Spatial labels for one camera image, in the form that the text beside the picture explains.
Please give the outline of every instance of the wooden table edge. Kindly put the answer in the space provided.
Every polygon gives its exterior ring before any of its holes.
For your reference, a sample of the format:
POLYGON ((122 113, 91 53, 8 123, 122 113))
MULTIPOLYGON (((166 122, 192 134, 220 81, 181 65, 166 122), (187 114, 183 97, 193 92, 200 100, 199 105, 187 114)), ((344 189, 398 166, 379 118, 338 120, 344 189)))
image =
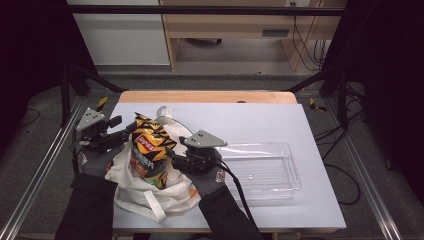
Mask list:
POLYGON ((129 102, 198 102, 198 103, 289 103, 297 104, 291 92, 280 91, 126 91, 119 103, 129 102))

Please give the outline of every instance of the white cabinet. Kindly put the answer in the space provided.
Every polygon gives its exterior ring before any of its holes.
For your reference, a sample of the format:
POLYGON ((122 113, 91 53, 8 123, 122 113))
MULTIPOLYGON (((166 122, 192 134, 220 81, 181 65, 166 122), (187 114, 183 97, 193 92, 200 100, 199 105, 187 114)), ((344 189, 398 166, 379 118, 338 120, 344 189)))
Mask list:
MULTIPOLYGON (((159 5, 157 0, 68 0, 78 5, 159 5)), ((95 65, 169 65, 162 17, 74 14, 95 65)))

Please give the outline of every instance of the transparent tray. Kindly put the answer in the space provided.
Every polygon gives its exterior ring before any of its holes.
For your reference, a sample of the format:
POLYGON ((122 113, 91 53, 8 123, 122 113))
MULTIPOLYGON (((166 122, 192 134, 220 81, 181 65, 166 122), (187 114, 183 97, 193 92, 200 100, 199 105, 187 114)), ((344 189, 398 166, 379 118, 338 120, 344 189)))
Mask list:
MULTIPOLYGON (((290 147, 286 143, 231 144, 218 147, 223 161, 239 179, 249 206, 284 205, 301 189, 290 147)), ((229 174, 225 183, 241 206, 240 195, 229 174)))

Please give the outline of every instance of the yellow and black packaging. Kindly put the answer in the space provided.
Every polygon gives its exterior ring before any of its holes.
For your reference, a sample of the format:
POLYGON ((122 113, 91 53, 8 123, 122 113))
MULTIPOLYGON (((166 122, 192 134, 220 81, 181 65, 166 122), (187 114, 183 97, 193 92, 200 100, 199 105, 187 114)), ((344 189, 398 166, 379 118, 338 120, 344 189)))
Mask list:
POLYGON ((176 142, 165 129, 144 115, 136 113, 137 129, 132 133, 131 165, 146 182, 158 189, 166 187, 166 150, 176 142))

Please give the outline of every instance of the white tabletop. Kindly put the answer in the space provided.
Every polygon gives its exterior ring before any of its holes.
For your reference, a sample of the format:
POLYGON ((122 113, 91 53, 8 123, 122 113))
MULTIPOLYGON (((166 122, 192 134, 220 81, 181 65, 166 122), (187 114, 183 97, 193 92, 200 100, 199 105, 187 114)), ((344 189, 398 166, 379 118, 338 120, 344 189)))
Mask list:
MULTIPOLYGON (((156 118, 157 109, 168 106, 173 118, 192 132, 203 129, 229 144, 284 142, 289 144, 302 188, 280 206, 251 207, 263 232, 334 232, 346 224, 315 144, 302 105, 281 103, 118 103, 112 113, 123 123, 138 112, 156 118)), ((157 223, 115 205, 113 228, 131 232, 210 231, 200 209, 168 214, 157 223)))

